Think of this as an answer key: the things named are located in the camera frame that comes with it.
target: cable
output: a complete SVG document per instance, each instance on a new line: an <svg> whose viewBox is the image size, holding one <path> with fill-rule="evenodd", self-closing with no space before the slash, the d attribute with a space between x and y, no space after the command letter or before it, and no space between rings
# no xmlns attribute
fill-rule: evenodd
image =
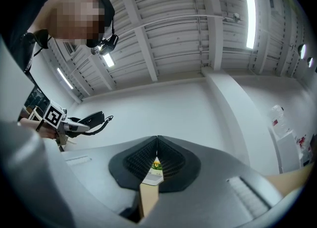
<svg viewBox="0 0 317 228"><path fill-rule="evenodd" d="M41 48L40 50L38 50L38 51L33 55L33 57L37 56L42 50L43 50L43 48Z"/></svg>
<svg viewBox="0 0 317 228"><path fill-rule="evenodd" d="M108 116L106 119L105 119L105 122L104 124L99 128L97 129L96 131L94 132L84 132L82 133L83 135L95 135L95 134L98 134L99 132L101 132L106 126L107 124L109 123L109 121L111 121L113 119L113 116Z"/></svg>

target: ceiling beam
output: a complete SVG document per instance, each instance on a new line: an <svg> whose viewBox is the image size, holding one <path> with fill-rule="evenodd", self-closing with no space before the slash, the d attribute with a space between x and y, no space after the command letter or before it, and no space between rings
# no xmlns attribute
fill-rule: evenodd
<svg viewBox="0 0 317 228"><path fill-rule="evenodd" d="M60 56L62 57L62 60L65 61L68 70L70 72L73 72L73 77L75 78L77 83L83 88L83 90L88 94L88 96L92 96L93 93L94 93L93 89L89 86L89 84L86 82L84 77L79 73L79 71L77 70L77 68L74 65L74 63L71 60L69 60L69 61L65 60L63 54L59 50L59 47L58 47L58 44L56 43L56 40L55 39L52 39L52 40L53 41L49 42L49 45L50 45L50 47L52 49L52 52L55 51L56 53L60 54Z"/></svg>
<svg viewBox="0 0 317 228"><path fill-rule="evenodd" d="M204 0L206 14L222 16L220 0ZM209 64L214 70L220 70L223 50L222 18L207 18L209 33Z"/></svg>
<svg viewBox="0 0 317 228"><path fill-rule="evenodd" d="M130 21L132 25L140 25L141 24L141 16L137 7L135 0L123 0L125 8L128 12ZM138 28L135 31L136 38L141 47L141 52L143 54L143 58L148 67L149 74L151 76L152 81L156 82L158 80L157 75L158 69L156 67L156 63L154 61L153 53L151 51L150 42L144 27Z"/></svg>
<svg viewBox="0 0 317 228"><path fill-rule="evenodd" d="M58 65L57 59L52 59L54 58L54 54L53 51L51 49L43 49L41 51L41 54L43 55L44 59L46 60L46 63L49 65L49 68L51 69L52 73L55 75L55 77L59 80L59 82L63 81L62 77L60 76L60 74L57 73L57 68L60 67ZM80 95L80 92L76 89L73 88L72 90L69 88L69 86L65 83L62 84L63 88L69 93L69 95L75 99L75 101L78 101L75 97L72 96L71 93L74 94L74 96L76 96L78 98L78 96Z"/></svg>
<svg viewBox="0 0 317 228"><path fill-rule="evenodd" d="M292 37L292 10L290 7L289 0L283 0L284 2L284 16L285 16L285 33L284 33L284 40L283 40L283 48L281 52L281 56L276 67L275 74L277 76L282 76L285 74L287 69L287 59L290 58L292 55L292 50L290 48L291 45L291 37Z"/></svg>
<svg viewBox="0 0 317 228"><path fill-rule="evenodd" d="M91 55L89 56L89 62L93 65L95 71L98 73L104 84L110 91L115 90L115 82L113 78L108 73L107 69L105 68L104 64L100 60L98 55Z"/></svg>
<svg viewBox="0 0 317 228"><path fill-rule="evenodd" d="M303 20L302 18L300 18L299 15L297 15L297 23L298 23L298 30L297 30L297 39L296 39L296 46L293 48L293 57L292 57L292 60L291 60L291 64L289 66L289 69L287 70L287 75L289 77L293 77L294 76L294 73L295 73L295 70L296 70L296 67L299 63L299 60L300 60L300 56L297 52L297 49L298 47L303 44L304 42L304 25L303 25Z"/></svg>
<svg viewBox="0 0 317 228"><path fill-rule="evenodd" d="M258 50L253 71L263 72L270 43L271 5L269 0L255 0L257 11L256 40L254 50Z"/></svg>

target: white ceiling panel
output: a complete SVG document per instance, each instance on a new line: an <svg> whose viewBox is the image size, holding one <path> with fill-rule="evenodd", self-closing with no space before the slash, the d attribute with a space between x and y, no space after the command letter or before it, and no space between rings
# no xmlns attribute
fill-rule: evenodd
<svg viewBox="0 0 317 228"><path fill-rule="evenodd" d="M262 29L261 20L263 19L258 19L253 50L246 48L248 35L246 0L110 1L115 9L115 32L119 36L115 50L110 53L114 66L108 67L102 56L91 57L91 51L86 46L79 46L72 56L68 55L65 58L58 49L58 45L50 41L50 49L53 52L50 59L55 60L54 65L62 69L71 84L78 90L76 93L78 96L87 97L116 88L136 86L163 79L170 74L200 72L202 66L212 65L213 59L209 52L213 50L213 44L219 44L220 38L223 38L221 68L224 69L247 69L248 67L252 69L255 58L258 56L259 40L261 40L259 37L261 33L267 31L270 33L270 39L267 45L267 56L264 58L263 71L274 72L282 50L283 54L286 54L285 51L287 51L285 48L284 0L256 0L258 9L264 7L260 3L269 1L271 8L268 10L271 11L271 15L270 26L266 28L269 30ZM215 11L215 14L223 17L223 28L221 28L223 37L212 35L214 32L212 28L209 30L211 24L206 16L184 17L189 14L206 14L206 1L211 4L218 4L218 2L220 4L220 9L217 10L217 13ZM302 36L299 37L299 30L303 28L300 21L301 14L293 3L290 4L293 7L292 30L288 32L291 33L291 37L288 37L287 43L290 40L290 49L293 45L293 50L291 56L286 59L283 57L285 69L291 66L292 59L296 59L297 47L302 42ZM234 13L239 14L240 21L234 21L232 18ZM158 19L165 20L151 23Z"/></svg>

